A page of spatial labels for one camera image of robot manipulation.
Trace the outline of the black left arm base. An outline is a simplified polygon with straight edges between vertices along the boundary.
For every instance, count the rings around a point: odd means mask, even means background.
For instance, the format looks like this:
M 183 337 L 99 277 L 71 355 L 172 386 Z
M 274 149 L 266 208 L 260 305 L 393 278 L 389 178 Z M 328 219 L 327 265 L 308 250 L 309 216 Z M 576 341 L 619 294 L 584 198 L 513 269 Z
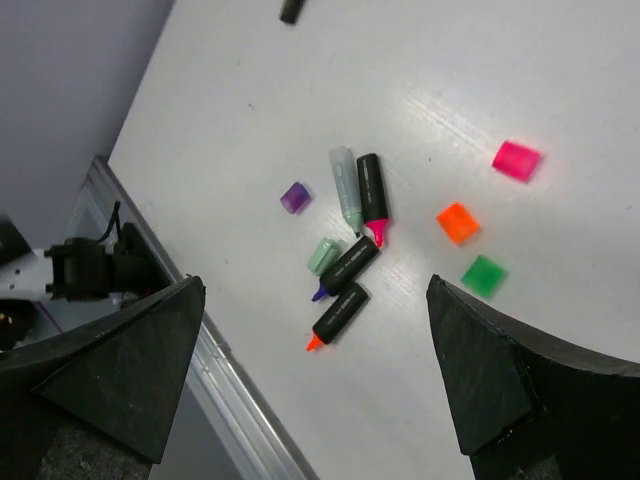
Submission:
M 96 301 L 112 294 L 144 298 L 170 285 L 137 227 L 120 221 L 120 207 L 119 201 L 114 203 L 101 237 L 72 237 L 44 251 L 53 266 L 53 280 L 46 285 L 53 299 Z

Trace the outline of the black blue tip highlighter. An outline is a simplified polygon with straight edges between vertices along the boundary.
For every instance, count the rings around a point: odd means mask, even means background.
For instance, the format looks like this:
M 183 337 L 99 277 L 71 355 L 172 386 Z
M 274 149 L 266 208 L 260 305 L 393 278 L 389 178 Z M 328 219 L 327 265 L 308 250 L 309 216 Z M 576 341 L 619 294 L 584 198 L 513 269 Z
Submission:
M 285 0 L 279 19 L 286 25 L 295 25 L 305 5 L 305 0 Z

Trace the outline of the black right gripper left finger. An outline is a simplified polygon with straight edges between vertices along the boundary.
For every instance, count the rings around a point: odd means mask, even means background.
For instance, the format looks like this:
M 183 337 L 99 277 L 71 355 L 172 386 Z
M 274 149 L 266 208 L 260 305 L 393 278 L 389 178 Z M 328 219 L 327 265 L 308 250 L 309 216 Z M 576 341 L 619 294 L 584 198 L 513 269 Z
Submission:
M 191 276 L 2 353 L 2 478 L 147 478 L 164 456 L 205 292 Z

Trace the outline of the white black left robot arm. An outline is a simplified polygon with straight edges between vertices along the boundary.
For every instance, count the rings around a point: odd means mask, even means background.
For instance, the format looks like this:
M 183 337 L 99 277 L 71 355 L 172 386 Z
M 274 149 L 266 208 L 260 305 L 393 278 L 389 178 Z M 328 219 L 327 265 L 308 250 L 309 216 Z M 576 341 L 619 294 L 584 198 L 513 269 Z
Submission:
M 1 350 L 22 342 L 37 317 L 35 304 L 51 297 L 52 260 L 32 248 L 12 220 L 1 216 Z

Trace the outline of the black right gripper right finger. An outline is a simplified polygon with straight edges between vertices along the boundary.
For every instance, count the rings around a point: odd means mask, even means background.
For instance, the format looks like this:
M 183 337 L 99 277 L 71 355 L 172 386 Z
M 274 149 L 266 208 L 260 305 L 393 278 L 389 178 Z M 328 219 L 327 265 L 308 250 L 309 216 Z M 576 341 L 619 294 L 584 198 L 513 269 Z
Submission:
M 435 353 L 478 479 L 636 479 L 639 366 L 552 336 L 432 276 Z

